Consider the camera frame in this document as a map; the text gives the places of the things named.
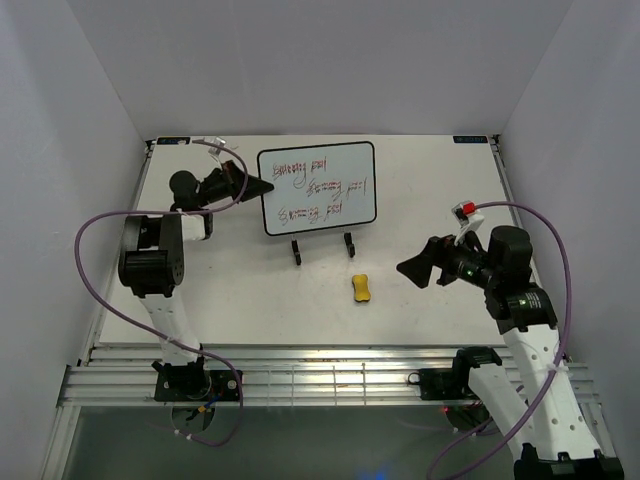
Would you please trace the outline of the yellow bone-shaped eraser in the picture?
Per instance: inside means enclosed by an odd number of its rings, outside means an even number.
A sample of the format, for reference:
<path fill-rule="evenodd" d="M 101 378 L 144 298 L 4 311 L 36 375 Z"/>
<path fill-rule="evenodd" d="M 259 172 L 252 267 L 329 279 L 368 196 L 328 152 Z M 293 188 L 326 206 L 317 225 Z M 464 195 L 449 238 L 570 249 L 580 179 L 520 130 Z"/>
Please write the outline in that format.
<path fill-rule="evenodd" d="M 368 303 L 371 301 L 369 278 L 366 274 L 356 274 L 351 279 L 354 301 L 356 303 Z"/>

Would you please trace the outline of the small black-framed whiteboard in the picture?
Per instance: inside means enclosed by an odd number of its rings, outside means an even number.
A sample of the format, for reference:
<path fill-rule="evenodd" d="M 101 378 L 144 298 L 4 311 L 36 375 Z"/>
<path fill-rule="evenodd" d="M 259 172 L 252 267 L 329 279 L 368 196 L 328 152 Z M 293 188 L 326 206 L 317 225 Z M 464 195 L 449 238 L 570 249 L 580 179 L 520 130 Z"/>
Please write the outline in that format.
<path fill-rule="evenodd" d="M 377 218 L 376 154 L 370 141 L 262 150 L 264 231 L 285 236 L 366 225 Z"/>

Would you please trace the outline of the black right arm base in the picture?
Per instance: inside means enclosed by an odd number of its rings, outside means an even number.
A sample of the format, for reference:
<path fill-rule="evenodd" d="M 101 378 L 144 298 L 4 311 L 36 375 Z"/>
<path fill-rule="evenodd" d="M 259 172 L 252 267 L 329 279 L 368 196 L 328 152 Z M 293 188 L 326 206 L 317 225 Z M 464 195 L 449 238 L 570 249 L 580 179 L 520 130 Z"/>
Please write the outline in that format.
<path fill-rule="evenodd" d="M 475 400 L 477 396 L 452 368 L 424 368 L 411 372 L 407 384 L 419 389 L 423 401 Z"/>

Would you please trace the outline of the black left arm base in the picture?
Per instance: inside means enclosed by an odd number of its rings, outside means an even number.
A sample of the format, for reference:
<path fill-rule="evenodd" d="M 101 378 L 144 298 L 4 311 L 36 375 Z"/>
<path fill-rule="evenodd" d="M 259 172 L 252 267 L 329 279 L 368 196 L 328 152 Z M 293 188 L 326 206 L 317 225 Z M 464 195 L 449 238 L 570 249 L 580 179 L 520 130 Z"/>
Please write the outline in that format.
<path fill-rule="evenodd" d="M 239 378 L 230 370 L 210 370 L 199 358 L 182 366 L 173 366 L 159 361 L 152 363 L 157 374 L 154 400 L 157 402 L 238 402 L 240 399 Z"/>

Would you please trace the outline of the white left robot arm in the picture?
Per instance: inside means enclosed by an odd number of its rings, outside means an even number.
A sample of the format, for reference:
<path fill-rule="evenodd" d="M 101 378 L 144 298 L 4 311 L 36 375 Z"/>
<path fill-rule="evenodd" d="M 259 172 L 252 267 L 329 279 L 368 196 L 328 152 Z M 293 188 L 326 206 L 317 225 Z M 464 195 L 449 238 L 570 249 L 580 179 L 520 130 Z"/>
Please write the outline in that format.
<path fill-rule="evenodd" d="M 210 392 L 212 376 L 204 367 L 201 343 L 178 291 L 185 275 L 184 243 L 212 236 L 213 215 L 204 211 L 206 207 L 227 198 L 246 202 L 273 191 L 274 185 L 247 176 L 227 161 L 202 180 L 189 171 L 177 171 L 169 189 L 173 204 L 168 214 L 125 219 L 118 276 L 161 334 L 162 360 L 153 368 L 171 393 L 197 400 Z"/>

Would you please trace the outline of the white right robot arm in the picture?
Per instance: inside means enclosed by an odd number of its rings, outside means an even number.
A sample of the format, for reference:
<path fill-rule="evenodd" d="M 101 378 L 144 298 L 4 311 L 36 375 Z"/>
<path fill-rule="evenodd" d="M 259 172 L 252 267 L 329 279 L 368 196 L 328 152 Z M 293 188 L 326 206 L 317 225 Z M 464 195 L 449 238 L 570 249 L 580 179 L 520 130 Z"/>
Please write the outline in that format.
<path fill-rule="evenodd" d="M 433 268 L 438 285 L 456 280 L 480 288 L 485 306 L 513 356 L 523 391 L 511 385 L 502 360 L 489 347 L 457 352 L 451 382 L 464 397 L 478 397 L 514 458 L 517 479 L 621 479 L 618 458 L 603 453 L 576 400 L 560 351 L 557 317 L 546 292 L 532 281 L 529 234 L 498 226 L 481 247 L 468 232 L 434 236 L 397 271 L 417 287 L 428 286 Z"/>

